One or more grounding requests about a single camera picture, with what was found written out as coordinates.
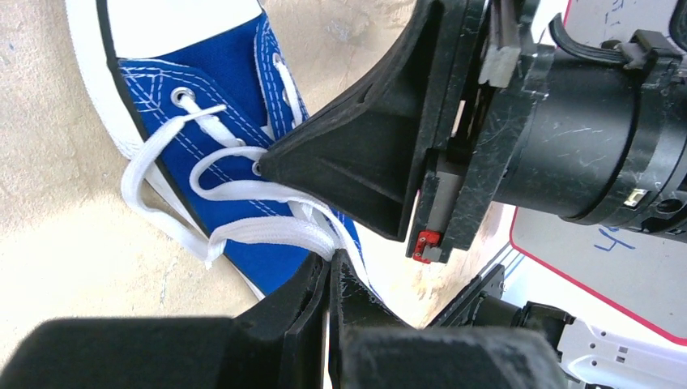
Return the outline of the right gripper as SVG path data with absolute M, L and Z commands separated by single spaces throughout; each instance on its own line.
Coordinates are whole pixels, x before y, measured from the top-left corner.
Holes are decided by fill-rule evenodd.
M 468 249 L 548 95 L 553 48 L 532 33 L 540 6 L 417 2 L 375 66 L 269 148 L 263 177 L 386 239 L 408 232 L 416 261 Z

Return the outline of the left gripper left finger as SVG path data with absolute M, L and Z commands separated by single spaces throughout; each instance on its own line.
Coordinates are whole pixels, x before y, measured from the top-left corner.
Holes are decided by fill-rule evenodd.
M 4 388 L 319 388 L 329 264 L 312 254 L 236 318 L 70 318 L 41 324 Z

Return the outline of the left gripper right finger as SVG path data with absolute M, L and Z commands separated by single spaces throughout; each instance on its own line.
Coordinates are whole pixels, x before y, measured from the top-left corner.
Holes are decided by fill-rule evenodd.
M 335 388 L 564 388 L 558 348 L 568 314 L 529 301 L 513 327 L 416 329 L 331 262 L 329 375 Z

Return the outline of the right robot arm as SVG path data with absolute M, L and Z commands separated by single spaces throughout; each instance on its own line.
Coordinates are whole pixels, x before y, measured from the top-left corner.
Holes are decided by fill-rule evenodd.
M 409 238 L 408 255 L 442 262 L 473 243 L 494 200 L 529 205 L 574 223 L 641 228 L 685 158 L 681 59 L 660 34 L 620 49 L 570 39 L 562 17 L 554 45 L 529 32 L 536 1 L 419 1 L 382 60 L 328 106 L 273 145 L 262 175 L 312 195 L 381 236 Z M 562 345 L 580 318 L 489 294 L 476 277 L 426 330 L 356 323 L 362 275 L 337 255 L 335 377 L 350 386 L 391 380 L 407 367 L 440 379 L 561 387 Z

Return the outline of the blue canvas sneaker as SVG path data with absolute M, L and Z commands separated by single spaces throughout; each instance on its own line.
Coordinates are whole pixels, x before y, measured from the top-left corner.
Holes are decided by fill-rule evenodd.
M 259 2 L 69 1 L 66 15 L 133 212 L 207 266 L 226 258 L 258 298 L 338 249 L 369 285 L 352 220 L 262 177 L 308 113 Z

